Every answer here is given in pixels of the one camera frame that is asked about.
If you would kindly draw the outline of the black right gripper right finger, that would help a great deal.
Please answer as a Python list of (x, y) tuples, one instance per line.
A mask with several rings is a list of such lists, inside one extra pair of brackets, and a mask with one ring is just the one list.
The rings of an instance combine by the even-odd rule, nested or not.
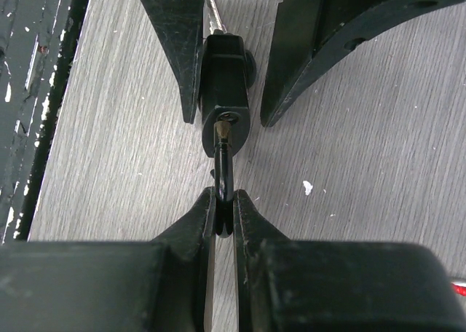
[(463, 331), (437, 257), (402, 242), (287, 238), (248, 194), (234, 196), (240, 331)]

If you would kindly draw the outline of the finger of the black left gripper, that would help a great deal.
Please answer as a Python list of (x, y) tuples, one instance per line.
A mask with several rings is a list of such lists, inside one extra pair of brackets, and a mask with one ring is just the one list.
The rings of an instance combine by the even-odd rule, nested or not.
[(178, 83), (183, 120), (197, 111), (205, 0), (140, 0)]
[(282, 0), (261, 100), (262, 125), (275, 125), (308, 87), (363, 42), (464, 1)]

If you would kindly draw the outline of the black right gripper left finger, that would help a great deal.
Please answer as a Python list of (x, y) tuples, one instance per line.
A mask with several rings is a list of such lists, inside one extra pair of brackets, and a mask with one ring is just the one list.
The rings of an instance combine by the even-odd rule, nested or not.
[(215, 193), (150, 241), (1, 247), (3, 331), (206, 331)]

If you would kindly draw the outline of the black padlock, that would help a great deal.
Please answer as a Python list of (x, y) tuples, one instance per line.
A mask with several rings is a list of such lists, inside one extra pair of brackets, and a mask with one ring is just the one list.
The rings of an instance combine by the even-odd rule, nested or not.
[(199, 109), (202, 145), (214, 156), (214, 124), (226, 120), (232, 126), (232, 153), (244, 146), (250, 134), (248, 90), (256, 80), (256, 62), (242, 37), (217, 33), (206, 38), (202, 54)]

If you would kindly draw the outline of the black-headed key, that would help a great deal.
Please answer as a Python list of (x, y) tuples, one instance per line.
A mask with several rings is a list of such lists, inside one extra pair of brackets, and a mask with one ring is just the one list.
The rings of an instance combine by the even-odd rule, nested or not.
[(216, 190), (216, 234), (227, 238), (233, 232), (234, 179), (232, 126), (226, 121), (214, 124), (214, 176)]

